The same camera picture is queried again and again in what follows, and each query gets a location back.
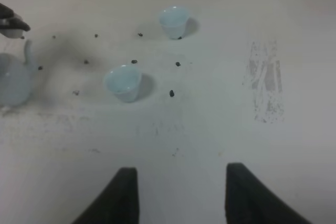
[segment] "white tabletop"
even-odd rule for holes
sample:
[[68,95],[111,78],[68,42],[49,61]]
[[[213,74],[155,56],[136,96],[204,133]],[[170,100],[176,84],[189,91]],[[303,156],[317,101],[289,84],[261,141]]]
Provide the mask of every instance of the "white tabletop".
[[[0,118],[1,223],[71,223],[128,166],[140,223],[225,223],[230,162],[333,223],[336,0],[1,2],[31,25],[43,66],[30,101]],[[158,25],[171,5],[192,13],[182,40]],[[0,41],[20,59],[23,44]],[[134,59],[142,93],[123,104],[102,77]]]

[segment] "smudge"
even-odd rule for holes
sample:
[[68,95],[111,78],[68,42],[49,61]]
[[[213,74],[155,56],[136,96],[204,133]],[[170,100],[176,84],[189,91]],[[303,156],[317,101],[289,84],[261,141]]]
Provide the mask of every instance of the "smudge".
[[96,148],[89,149],[88,151],[91,152],[91,153],[95,153],[95,154],[100,154],[101,153],[101,151],[96,149]]
[[176,157],[177,153],[179,152],[179,148],[176,148],[175,153],[172,154],[173,157]]
[[56,119],[56,124],[61,123],[64,126],[65,132],[72,132],[73,127],[67,115],[58,115]]
[[253,42],[243,85],[253,92],[255,120],[263,123],[283,121],[280,60],[277,42]]

